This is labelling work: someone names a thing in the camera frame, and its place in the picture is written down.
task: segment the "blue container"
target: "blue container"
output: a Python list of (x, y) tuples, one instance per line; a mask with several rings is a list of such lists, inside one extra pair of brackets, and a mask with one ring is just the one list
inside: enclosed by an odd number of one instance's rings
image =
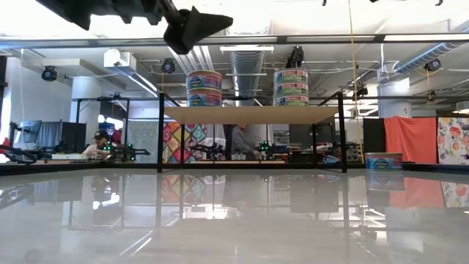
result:
[(402, 153), (365, 153), (366, 169), (402, 169)]

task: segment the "cap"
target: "cap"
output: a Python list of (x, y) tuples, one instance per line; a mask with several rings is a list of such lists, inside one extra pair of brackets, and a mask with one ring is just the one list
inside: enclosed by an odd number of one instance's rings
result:
[(106, 131), (96, 131), (95, 133), (95, 139), (107, 139), (109, 140), (109, 134)]

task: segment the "tuna can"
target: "tuna can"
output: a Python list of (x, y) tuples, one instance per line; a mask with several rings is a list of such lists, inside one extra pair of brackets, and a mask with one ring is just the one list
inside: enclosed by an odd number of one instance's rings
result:
[(221, 106), (221, 92), (211, 88), (191, 89), (188, 106)]
[(365, 153), (366, 169), (402, 169), (402, 153)]
[(186, 79), (186, 89), (212, 88), (221, 92), (221, 82), (223, 76), (211, 70), (197, 70), (188, 74)]
[(273, 99), (274, 106), (309, 106), (309, 97), (300, 95), (282, 96)]
[(301, 69), (285, 69), (277, 70), (273, 74), (273, 84), (287, 84), (287, 83), (302, 83), (308, 84), (308, 72)]
[(273, 86), (273, 97), (279, 98), (288, 95), (309, 96), (308, 84), (288, 83)]

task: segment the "glossy floor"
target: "glossy floor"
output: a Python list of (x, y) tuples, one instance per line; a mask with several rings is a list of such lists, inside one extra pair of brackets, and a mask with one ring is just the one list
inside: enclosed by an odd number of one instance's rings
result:
[(0, 263), (467, 263), (467, 177), (144, 169), (3, 177)]

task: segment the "stacked cans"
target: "stacked cans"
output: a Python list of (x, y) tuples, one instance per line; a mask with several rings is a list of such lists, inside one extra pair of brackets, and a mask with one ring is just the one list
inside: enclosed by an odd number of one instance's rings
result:
[(309, 106), (308, 72), (277, 70), (273, 74), (274, 106)]
[(223, 76), (211, 70), (197, 70), (188, 74), (186, 89), (188, 106), (221, 106)]

